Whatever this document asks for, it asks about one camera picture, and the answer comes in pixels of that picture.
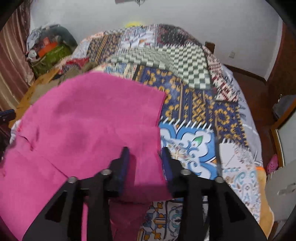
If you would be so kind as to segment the pink pants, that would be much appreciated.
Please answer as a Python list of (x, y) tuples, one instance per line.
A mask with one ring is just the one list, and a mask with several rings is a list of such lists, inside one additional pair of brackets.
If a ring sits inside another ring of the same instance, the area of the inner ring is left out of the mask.
[(152, 201), (170, 199), (159, 115), (166, 93), (90, 72), (54, 87), (25, 112), (1, 161), (1, 218), (21, 240), (71, 176), (85, 179), (130, 151), (123, 195), (110, 203), (114, 240), (136, 240)]

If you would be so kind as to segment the white wall socket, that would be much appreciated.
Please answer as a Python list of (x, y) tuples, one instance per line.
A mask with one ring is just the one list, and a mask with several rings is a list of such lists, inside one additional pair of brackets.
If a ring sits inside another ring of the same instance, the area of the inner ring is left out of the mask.
[(229, 54), (229, 58), (232, 58), (232, 59), (234, 59), (234, 57), (235, 57), (235, 52), (230, 52), (230, 54)]

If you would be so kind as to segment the patchwork patterned bed cover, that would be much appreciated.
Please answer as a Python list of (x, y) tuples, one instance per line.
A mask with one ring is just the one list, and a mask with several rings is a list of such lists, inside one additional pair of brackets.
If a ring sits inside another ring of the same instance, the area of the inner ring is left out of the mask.
[(138, 26), (96, 33), (58, 66), (62, 76), (66, 61), (89, 57), (84, 66), (94, 71), (164, 91), (162, 143), (184, 167), (209, 177), (217, 163), (206, 137), (222, 138), (223, 176), (270, 235), (274, 214), (265, 194), (261, 140), (238, 82), (213, 48), (176, 26)]

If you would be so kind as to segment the orange box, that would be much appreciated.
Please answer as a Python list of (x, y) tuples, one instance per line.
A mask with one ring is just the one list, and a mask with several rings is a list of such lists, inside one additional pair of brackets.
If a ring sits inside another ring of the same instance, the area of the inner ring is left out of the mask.
[(52, 42), (46, 46), (44, 46), (39, 52), (38, 55), (39, 57), (43, 57), (46, 53), (48, 53), (49, 51), (53, 50), (54, 48), (56, 48), (58, 46), (57, 42)]

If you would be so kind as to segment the wooden lap desk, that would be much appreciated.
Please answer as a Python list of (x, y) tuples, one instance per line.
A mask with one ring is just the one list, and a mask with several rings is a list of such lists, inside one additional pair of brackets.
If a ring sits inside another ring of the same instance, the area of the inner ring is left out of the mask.
[(36, 87), (41, 84), (47, 84), (49, 83), (55, 75), (59, 72), (58, 68), (53, 68), (48, 73), (43, 74), (42, 76), (38, 77), (37, 80), (33, 83), (33, 85), (28, 89), (28, 91), (25, 93), (23, 98), (21, 99), (20, 103), (16, 107), (15, 113), (16, 117), (14, 120), (9, 122), (9, 128), (12, 128), (13, 124), (19, 120), (23, 114), (26, 112), (26, 110), (30, 107), (30, 99), (32, 95), (34, 94)]

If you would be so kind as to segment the striped pink beige curtain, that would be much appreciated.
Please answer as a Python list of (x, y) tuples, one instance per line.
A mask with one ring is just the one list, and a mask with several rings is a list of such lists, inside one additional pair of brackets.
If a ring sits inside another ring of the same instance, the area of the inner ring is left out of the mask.
[(26, 60), (31, 1), (24, 1), (1, 30), (1, 110), (16, 109), (35, 77)]

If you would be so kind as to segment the grey neck pillow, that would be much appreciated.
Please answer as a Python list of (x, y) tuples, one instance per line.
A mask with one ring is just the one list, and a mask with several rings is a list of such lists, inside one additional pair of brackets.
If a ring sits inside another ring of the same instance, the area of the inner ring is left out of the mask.
[(69, 47), (77, 47), (77, 42), (72, 34), (62, 26), (50, 28), (51, 35), (58, 43), (64, 43)]

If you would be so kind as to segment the olive green folded garment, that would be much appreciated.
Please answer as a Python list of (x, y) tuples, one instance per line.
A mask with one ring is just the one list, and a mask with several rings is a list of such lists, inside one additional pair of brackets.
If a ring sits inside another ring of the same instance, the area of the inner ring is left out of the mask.
[(52, 88), (57, 87), (58, 85), (60, 85), (64, 81), (66, 81), (67, 79), (74, 78), (78, 75), (86, 73), (93, 68), (94, 68), (94, 66), (92, 66), (92, 65), (84, 66), (80, 70), (77, 68), (71, 68), (70, 70), (68, 70), (65, 74), (63, 74), (58, 79), (51, 80), (47, 84), (41, 84), (41, 85), (37, 86), (33, 95), (30, 97), (29, 103), (34, 104), (41, 96), (45, 95)]

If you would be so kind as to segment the yellow foam tube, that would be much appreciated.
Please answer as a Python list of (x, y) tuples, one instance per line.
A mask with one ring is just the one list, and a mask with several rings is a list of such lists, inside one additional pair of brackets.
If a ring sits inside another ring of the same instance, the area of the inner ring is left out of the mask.
[(142, 26), (143, 23), (141, 22), (129, 22), (125, 25), (126, 28), (131, 28), (131, 27), (138, 27), (138, 26)]

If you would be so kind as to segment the red patterned cloth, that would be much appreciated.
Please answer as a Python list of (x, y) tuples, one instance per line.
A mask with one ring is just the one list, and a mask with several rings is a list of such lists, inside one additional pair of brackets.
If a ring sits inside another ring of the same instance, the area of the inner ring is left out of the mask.
[(72, 67), (78, 67), (79, 69), (81, 69), (88, 62), (89, 57), (71, 59), (66, 61), (66, 63), (63, 65), (63, 69), (70, 69)]

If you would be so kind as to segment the green storage bag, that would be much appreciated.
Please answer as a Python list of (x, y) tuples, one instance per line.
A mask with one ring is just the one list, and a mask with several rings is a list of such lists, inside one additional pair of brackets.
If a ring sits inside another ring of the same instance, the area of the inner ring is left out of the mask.
[(51, 70), (62, 58), (71, 55), (67, 45), (60, 44), (36, 61), (30, 60), (30, 65), (36, 78)]

